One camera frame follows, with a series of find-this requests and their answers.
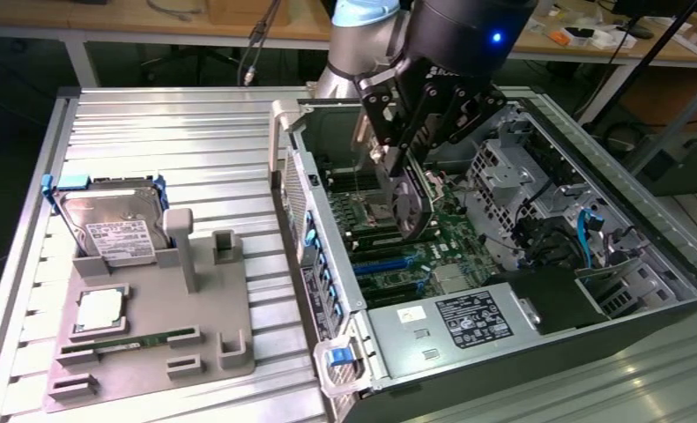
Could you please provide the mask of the CPU socket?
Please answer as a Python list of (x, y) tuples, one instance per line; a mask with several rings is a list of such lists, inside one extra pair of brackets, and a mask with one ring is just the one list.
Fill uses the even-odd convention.
[(363, 210), (365, 225), (378, 227), (393, 224), (393, 214), (382, 194), (361, 194), (358, 205)]

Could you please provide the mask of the wooden desk white frame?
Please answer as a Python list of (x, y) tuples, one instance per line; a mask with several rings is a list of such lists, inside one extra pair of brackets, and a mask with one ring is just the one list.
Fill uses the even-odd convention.
[[(598, 49), (590, 44), (583, 47), (565, 47), (557, 44), (547, 37), (547, 34), (566, 24), (555, 17), (535, 16), (533, 19), (541, 22), (542, 30), (533, 32), (525, 29), (521, 32), (507, 59), (510, 61), (599, 64), (609, 71), (607, 76), (611, 75), (618, 66), (637, 64), (655, 42), (655, 38), (665, 30), (661, 26), (650, 23), (649, 28), (654, 33), (654, 38), (649, 41), (637, 41), (631, 48), (619, 48), (613, 64), (609, 64), (615, 48)], [(653, 60), (651, 66), (697, 69), (697, 54), (677, 41), (670, 40)]]
[[(87, 42), (177, 44), (245, 47), (258, 13), (234, 23), (214, 10), (209, 18), (205, 0), (154, 0), (170, 8), (202, 8), (187, 20), (155, 11), (145, 0), (109, 0), (79, 4), (70, 0), (0, 0), (0, 37), (59, 41), (70, 60), (78, 85), (99, 86)], [(319, 0), (283, 0), (275, 24), (267, 24), (263, 46), (326, 50), (330, 21)]]

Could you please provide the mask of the perforated metal disk bay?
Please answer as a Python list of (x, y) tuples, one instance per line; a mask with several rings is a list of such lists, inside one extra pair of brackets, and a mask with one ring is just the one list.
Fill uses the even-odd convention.
[(551, 144), (518, 110), (493, 121), (475, 140), (475, 154), (466, 172), (473, 197), (466, 201), (477, 225), (507, 234), (519, 219), (542, 219), (559, 212), (551, 199), (554, 177), (538, 161)]

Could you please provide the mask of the hard disk with blue carrier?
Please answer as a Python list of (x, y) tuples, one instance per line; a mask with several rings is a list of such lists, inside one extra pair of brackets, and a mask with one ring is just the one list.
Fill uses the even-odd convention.
[(122, 267), (153, 263), (154, 252), (173, 246), (162, 229), (167, 200), (161, 175), (45, 174), (39, 189), (74, 238), (78, 256)]

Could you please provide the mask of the black plastic air shroud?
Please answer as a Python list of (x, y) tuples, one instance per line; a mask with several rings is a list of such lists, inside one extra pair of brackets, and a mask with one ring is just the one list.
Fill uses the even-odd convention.
[(482, 286), (499, 284), (510, 287), (515, 300), (525, 301), (541, 335), (579, 329), (609, 320), (582, 289), (573, 270), (545, 266), (506, 271), (491, 275)]

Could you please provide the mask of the gray power supply unit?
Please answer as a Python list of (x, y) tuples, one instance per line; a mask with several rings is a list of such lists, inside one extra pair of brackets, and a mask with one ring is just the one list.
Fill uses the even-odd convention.
[(542, 340), (506, 284), (374, 308), (367, 315), (394, 382), (490, 360)]

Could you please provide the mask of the gray plastic parts rack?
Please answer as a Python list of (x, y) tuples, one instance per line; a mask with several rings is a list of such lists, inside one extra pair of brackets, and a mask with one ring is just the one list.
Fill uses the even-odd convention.
[[(161, 390), (219, 381), (254, 371), (242, 240), (233, 230), (191, 235), (187, 209), (163, 212), (163, 233), (173, 246), (154, 262), (110, 267), (99, 257), (75, 256), (46, 374), (42, 409), (59, 412)], [(78, 330), (83, 293), (123, 293), (121, 317), (111, 327)], [(198, 335), (167, 345), (97, 354), (61, 354), (63, 346), (195, 327)]]

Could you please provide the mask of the black graphics card metal bracket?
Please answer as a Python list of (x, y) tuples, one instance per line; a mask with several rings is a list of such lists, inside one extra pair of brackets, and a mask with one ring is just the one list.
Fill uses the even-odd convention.
[(378, 144), (363, 109), (351, 135), (351, 150), (358, 153), (359, 169), (373, 170), (393, 223), (405, 240), (415, 239), (433, 216), (433, 192), (422, 165), (409, 149)]

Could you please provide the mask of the blue expansion slot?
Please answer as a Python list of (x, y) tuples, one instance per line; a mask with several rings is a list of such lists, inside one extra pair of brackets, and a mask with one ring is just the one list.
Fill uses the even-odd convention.
[(413, 259), (410, 257), (401, 257), (375, 263), (357, 264), (353, 266), (353, 274), (362, 276), (386, 271), (399, 271), (405, 270), (411, 263)]

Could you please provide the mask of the green motherboard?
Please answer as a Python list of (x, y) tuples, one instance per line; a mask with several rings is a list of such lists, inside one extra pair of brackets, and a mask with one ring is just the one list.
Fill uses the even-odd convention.
[(315, 158), (315, 165), (325, 183), (326, 198), (351, 266), (401, 257), (413, 259), (413, 263), (405, 270), (354, 275), (362, 295), (373, 289), (407, 283), (417, 285), (418, 298), (415, 300), (443, 295), (434, 283), (431, 272), (437, 266), (449, 263), (459, 266), (467, 279), (469, 289), (481, 286), (489, 276), (502, 270), (486, 247), (478, 241), (478, 234), (467, 219), (462, 199), (454, 195), (457, 188), (453, 185), (453, 179), (435, 165), (430, 165), (423, 170), (423, 176), (433, 192), (433, 216), (427, 227), (417, 237), (433, 237), (434, 241), (401, 249), (351, 253), (349, 250), (351, 241), (343, 239), (343, 232), (353, 228), (370, 227), (363, 223), (363, 210), (358, 205), (358, 196), (382, 194), (378, 182), (373, 170), (370, 168), (359, 169), (355, 162), (343, 165), (321, 154)]

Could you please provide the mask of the gray metal disk bay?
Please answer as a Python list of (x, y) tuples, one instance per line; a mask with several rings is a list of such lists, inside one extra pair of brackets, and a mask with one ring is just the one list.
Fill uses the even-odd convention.
[(657, 272), (638, 258), (601, 269), (581, 269), (575, 276), (603, 314), (610, 318), (662, 307), (677, 301)]

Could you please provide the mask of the silver CPU chip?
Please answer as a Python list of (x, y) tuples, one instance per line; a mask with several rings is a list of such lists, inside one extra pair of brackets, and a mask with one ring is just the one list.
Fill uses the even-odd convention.
[(121, 317), (123, 293), (115, 289), (83, 293), (78, 303), (75, 328), (97, 330), (111, 327)]

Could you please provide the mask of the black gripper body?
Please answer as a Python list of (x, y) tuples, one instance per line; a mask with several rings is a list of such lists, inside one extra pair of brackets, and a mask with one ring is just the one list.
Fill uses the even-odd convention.
[(401, 88), (443, 80), (486, 85), (502, 67), (537, 0), (413, 0), (394, 66)]

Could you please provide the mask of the black stand pole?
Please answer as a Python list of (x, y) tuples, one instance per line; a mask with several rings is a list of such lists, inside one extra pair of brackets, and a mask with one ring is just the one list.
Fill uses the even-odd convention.
[[(679, 32), (682, 24), (687, 21), (694, 12), (697, 11), (693, 11), (691, 6), (689, 6), (682, 14), (671, 19), (671, 23), (666, 26), (662, 34), (655, 38), (655, 42), (637, 64), (618, 66), (611, 75), (605, 78), (602, 84), (595, 87), (595, 92), (591, 94), (587, 103), (574, 111), (574, 116), (578, 117), (578, 123), (582, 126), (594, 126), (599, 123), (607, 112), (618, 104), (623, 93), (630, 88), (635, 79), (651, 65), (657, 55), (671, 40), (671, 37)], [(611, 53), (609, 64), (613, 64), (613, 59), (619, 52), (619, 47), (622, 46), (623, 40), (627, 36), (629, 34), (623, 31), (619, 44)]]

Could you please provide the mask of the black office chair base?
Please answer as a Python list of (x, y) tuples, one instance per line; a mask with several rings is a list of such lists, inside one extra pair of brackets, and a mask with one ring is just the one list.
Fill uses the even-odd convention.
[(214, 61), (219, 64), (235, 68), (242, 58), (242, 49), (231, 47), (231, 54), (225, 55), (219, 52), (219, 47), (209, 46), (179, 46), (170, 45), (169, 53), (165, 56), (145, 60), (139, 63), (139, 76), (146, 83), (155, 81), (155, 70), (170, 63), (181, 63), (186, 59), (194, 60), (194, 83), (197, 85), (202, 82), (203, 68), (209, 62)]

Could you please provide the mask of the black expansion slot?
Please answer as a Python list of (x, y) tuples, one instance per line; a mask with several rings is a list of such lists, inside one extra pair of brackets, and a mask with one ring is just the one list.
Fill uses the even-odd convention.
[(414, 283), (377, 288), (363, 293), (367, 308), (390, 306), (406, 301), (414, 301), (417, 298), (418, 290)]

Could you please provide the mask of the green RAM stick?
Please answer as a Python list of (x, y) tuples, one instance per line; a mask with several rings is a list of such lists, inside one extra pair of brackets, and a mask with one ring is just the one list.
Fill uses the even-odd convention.
[(157, 332), (153, 334), (119, 338), (114, 340), (102, 340), (89, 343), (82, 343), (79, 345), (63, 346), (59, 349), (61, 354), (73, 354), (82, 352), (94, 352), (101, 353), (115, 353), (121, 351), (130, 351), (135, 349), (142, 349), (147, 347), (154, 347), (158, 345), (167, 345), (171, 338), (179, 338), (183, 336), (198, 335), (198, 330), (195, 327), (182, 328), (178, 330), (170, 330), (166, 332)]

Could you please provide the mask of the black RAM slot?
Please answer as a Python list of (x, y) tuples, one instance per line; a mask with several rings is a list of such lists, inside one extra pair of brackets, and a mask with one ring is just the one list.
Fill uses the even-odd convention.
[(434, 241), (433, 237), (419, 237), (413, 240), (405, 240), (402, 238), (361, 238), (350, 242), (349, 250), (351, 253), (362, 253), (379, 249), (401, 249), (406, 246), (431, 241)]
[(377, 226), (369, 228), (355, 229), (343, 232), (343, 239), (349, 241), (357, 241), (366, 237), (379, 238), (402, 238), (402, 235), (394, 226)]

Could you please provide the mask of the black and silver PC case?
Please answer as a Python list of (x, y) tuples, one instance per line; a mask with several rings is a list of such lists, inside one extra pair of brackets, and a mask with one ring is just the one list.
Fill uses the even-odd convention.
[[(641, 259), (671, 289), (675, 302), (637, 311), (603, 323), (542, 336), (542, 340), (490, 360), (394, 382), (383, 365), (369, 321), (369, 309), (353, 275), (353, 266), (326, 198), (315, 158), (323, 154), (343, 165), (359, 164), (351, 135), (361, 105), (349, 100), (278, 100), (270, 111), (270, 175), (274, 207), (283, 233), (285, 256), (295, 283), (306, 342), (327, 414), (338, 423), (382, 423), (431, 412), (603, 359), (618, 359), (651, 339), (678, 328), (697, 313), (697, 240), (663, 210), (622, 165), (585, 133), (550, 99), (515, 91), (502, 109), (473, 134), (454, 145), (434, 149), (418, 163), (435, 165), (453, 179), (454, 195), (502, 270), (545, 266), (574, 271), (601, 269)], [(554, 205), (542, 219), (519, 219), (511, 232), (497, 234), (473, 221), (466, 201), (473, 197), (466, 172), (475, 140), (493, 121), (513, 111), (533, 116), (551, 144), (538, 161), (554, 177)], [(317, 231), (303, 245), (303, 215), (310, 211)], [(319, 279), (317, 254), (327, 256), (337, 301)], [(333, 314), (339, 302), (343, 317)], [(329, 367), (325, 353), (349, 346), (354, 362)]]

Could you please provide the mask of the silver chipset heatsink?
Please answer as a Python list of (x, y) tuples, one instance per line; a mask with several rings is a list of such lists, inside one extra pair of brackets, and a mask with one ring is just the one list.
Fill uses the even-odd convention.
[(461, 292), (470, 288), (467, 279), (455, 263), (437, 266), (431, 276), (443, 294)]

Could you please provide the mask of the white plastic holder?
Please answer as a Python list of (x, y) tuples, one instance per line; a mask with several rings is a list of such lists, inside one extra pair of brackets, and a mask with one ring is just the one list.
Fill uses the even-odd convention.
[(563, 45), (583, 47), (591, 44), (597, 48), (607, 48), (615, 45), (610, 33), (590, 27), (566, 26), (558, 31), (563, 38)]

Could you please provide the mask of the dark gray equipment box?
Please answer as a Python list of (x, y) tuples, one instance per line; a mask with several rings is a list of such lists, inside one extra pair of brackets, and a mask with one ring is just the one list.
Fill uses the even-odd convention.
[(697, 194), (697, 137), (661, 149), (641, 175), (646, 189), (657, 197)]

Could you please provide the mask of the black monitor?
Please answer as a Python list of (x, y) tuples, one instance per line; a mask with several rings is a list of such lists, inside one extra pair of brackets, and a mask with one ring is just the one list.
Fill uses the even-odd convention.
[(677, 18), (689, 6), (697, 11), (697, 0), (594, 0), (613, 15), (629, 19), (619, 29), (641, 40), (653, 38), (651, 31), (639, 24), (642, 18)]

